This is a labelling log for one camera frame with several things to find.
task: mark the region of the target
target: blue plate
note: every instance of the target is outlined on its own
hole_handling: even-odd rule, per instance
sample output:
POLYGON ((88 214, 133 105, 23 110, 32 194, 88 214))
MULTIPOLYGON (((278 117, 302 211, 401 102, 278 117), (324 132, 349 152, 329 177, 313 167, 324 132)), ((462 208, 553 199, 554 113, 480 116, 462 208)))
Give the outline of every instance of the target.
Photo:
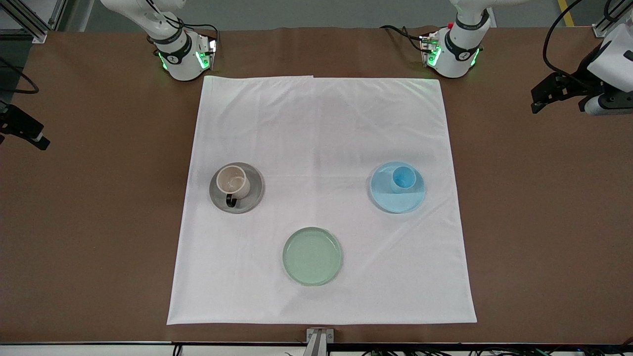
POLYGON ((390 213, 408 213, 420 206, 426 195, 422 175, 408 163, 389 162, 378 167, 370 181, 370 195, 373 202, 390 213), (415 183, 403 193, 394 193, 393 174, 399 167, 407 167, 415 173, 415 183))

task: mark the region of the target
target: gray saucer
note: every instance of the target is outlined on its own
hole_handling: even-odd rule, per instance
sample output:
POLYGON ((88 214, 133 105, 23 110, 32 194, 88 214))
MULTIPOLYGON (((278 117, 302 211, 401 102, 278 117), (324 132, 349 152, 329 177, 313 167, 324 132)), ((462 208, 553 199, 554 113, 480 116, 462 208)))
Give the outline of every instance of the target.
POLYGON ((213 178, 211 178, 211 183, 209 184, 209 195, 211 196, 211 201, 223 212, 231 214, 246 213, 250 209, 253 209, 264 195, 264 179, 262 178, 260 172, 252 165, 242 162, 229 163, 227 165, 218 169, 218 171, 213 175, 213 178), (218 185, 215 184, 215 179, 218 177, 218 173, 227 165, 236 165, 243 169, 248 181, 251 183, 251 190, 248 195, 243 199, 239 199, 233 208, 229 208, 227 206, 227 195, 221 192, 218 189, 218 185))

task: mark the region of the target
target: black cable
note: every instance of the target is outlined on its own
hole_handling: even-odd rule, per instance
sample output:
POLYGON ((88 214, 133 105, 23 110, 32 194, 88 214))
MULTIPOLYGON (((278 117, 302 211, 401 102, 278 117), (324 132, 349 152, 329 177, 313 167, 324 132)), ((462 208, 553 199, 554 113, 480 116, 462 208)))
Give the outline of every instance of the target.
POLYGON ((182 345, 176 344, 173 346, 172 356, 180 356, 182 352, 182 345))
POLYGON ((618 22, 617 18, 611 17, 611 14, 613 13, 613 10, 615 10, 615 8, 612 11, 609 11, 609 8, 611 8, 611 0, 606 0, 605 8, 603 10, 603 13, 605 14, 605 19, 611 22, 618 22))
POLYGON ((561 348, 562 345, 558 345, 556 347, 554 347, 554 349, 552 351, 548 351, 546 352, 546 354, 551 355, 552 353, 555 353, 556 351, 558 351, 559 348, 561 348))
POLYGON ((429 348, 429 347, 411 347, 407 350, 404 351, 406 356, 418 356, 417 352, 421 353, 424 356, 451 356, 448 353, 436 350, 434 348, 429 348))
MULTIPOLYGON (((395 26, 392 26, 392 25, 384 25, 384 26, 380 26, 380 28, 381 28, 381 29, 388 29, 388 30, 393 30, 393 31, 396 31, 399 35, 402 35, 402 36, 408 37, 409 39, 420 40, 420 38, 419 38, 419 37, 412 36, 412 35, 410 35, 409 33, 405 33, 405 32, 403 32, 402 30, 400 30, 399 28, 397 28, 397 27, 395 27, 395 26)), ((425 34, 421 34, 420 36, 426 36, 426 35, 428 35, 428 34, 430 34, 430 32, 427 32, 427 33, 425 33, 425 34)))
POLYGON ((173 18, 170 18, 169 16, 166 16, 165 14, 163 14, 162 12, 158 11, 158 9, 156 8, 156 6, 154 6, 154 3, 151 0, 145 0, 145 2, 152 8, 152 10, 154 10, 157 14, 159 15, 163 15, 166 19, 166 22, 169 24, 169 26, 180 30, 182 28, 188 28, 188 29, 193 29, 194 27, 211 27, 213 28, 213 30, 215 31, 215 37, 216 40, 218 42, 220 42, 220 31, 217 29, 217 27, 209 24, 209 23, 202 23, 200 25, 193 25, 191 23, 185 23, 183 22, 181 19, 177 18, 177 20, 174 20, 173 18))
POLYGON ((556 18, 556 20, 554 21, 554 23, 552 24, 552 26, 549 28, 548 34, 545 37, 545 42, 543 43, 543 62, 545 62, 545 65, 547 65, 550 69, 552 69, 554 72, 559 73, 560 75, 564 75, 566 77, 568 77, 569 79, 572 79, 574 82, 578 83, 580 86, 582 86, 583 88, 594 92, 595 90, 581 82, 578 78, 574 77, 573 75, 567 73, 566 71, 555 67, 549 60, 548 60, 548 46, 549 46, 549 39, 552 36, 552 33, 554 32, 554 29, 556 28, 556 25, 560 22, 560 20, 563 19, 563 17, 576 5, 580 4, 583 0, 575 0, 571 5, 567 6, 566 9, 563 10, 563 12, 560 13, 560 15, 558 15, 558 17, 556 18))
MULTIPOLYGON (((620 6, 622 6, 622 4, 623 4, 624 2, 626 2, 626 0, 620 0, 620 2, 619 2, 617 5, 615 5, 611 11, 609 11, 609 14, 612 14, 613 12, 615 12, 615 10, 616 10, 616 9, 619 9, 619 8, 620 8, 620 6)), ((622 14, 624 14, 625 12, 627 12, 631 6, 633 6, 633 1, 632 1, 632 2, 630 2, 627 6, 624 6, 624 9, 623 9, 622 11, 620 11, 620 13, 619 13, 619 14, 615 15, 615 18, 620 18, 620 16, 622 16, 622 14)), ((603 17, 603 18, 600 20, 600 22, 598 22, 598 23, 596 24, 596 27, 600 27, 600 26, 602 26, 602 24, 603 24, 605 21, 608 21, 608 20, 607 20, 605 17, 603 17)), ((613 25, 613 22, 611 22, 611 21, 608 21, 608 22, 609 22, 609 23, 605 25, 605 30, 606 30, 608 27, 610 27, 611 25, 613 25)))
POLYGON ((37 94, 39 92, 39 88, 37 87, 37 85, 35 83, 33 83, 33 80, 31 80, 31 78, 27 77, 24 73, 22 73, 21 70, 17 69, 17 67, 14 67, 11 63, 7 62, 2 57, 0 57, 0 61, 3 62, 8 68, 12 69, 14 72, 19 74, 22 78, 24 78, 33 87, 32 90, 0 88, 0 91, 13 92, 13 93, 17 93, 17 94, 37 94))
POLYGON ((404 34, 405 34, 406 38, 409 40, 409 42, 411 42, 411 45, 413 46, 413 48, 415 48, 418 51, 423 52, 423 53, 431 53, 430 50, 422 49, 422 48, 420 48, 420 47, 415 45, 415 42, 413 42, 413 39, 411 39, 412 36, 409 34, 409 32, 407 32, 406 27, 402 26, 402 31, 404 32, 404 34))
POLYGON ((503 347, 490 347, 490 348, 484 348, 482 350, 479 350, 477 352, 475 352, 476 356, 481 356, 482 353, 484 352, 491 352, 493 354, 495 354, 496 356, 502 356, 502 355, 512 355, 512 356, 527 356, 527 354, 529 352, 521 352, 519 350, 516 350, 514 348, 503 348, 503 347))

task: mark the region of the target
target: white mug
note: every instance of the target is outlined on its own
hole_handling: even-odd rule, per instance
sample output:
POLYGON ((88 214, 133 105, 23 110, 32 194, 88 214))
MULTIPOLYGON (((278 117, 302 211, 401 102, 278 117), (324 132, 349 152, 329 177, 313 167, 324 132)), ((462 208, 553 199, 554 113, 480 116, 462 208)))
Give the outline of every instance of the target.
POLYGON ((243 199, 251 190, 251 183, 242 167, 227 165, 222 168, 215 179, 218 189, 227 195, 227 205, 232 208, 237 200, 243 199))

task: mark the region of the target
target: black mug handle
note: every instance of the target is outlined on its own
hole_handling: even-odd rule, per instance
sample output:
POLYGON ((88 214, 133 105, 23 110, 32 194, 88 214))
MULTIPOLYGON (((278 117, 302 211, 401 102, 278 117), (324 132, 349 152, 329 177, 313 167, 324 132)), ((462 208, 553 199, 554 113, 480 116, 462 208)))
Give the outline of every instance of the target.
POLYGON ((235 203, 237 203, 237 199, 233 199, 233 194, 227 194, 227 205, 229 208, 234 208, 235 203))

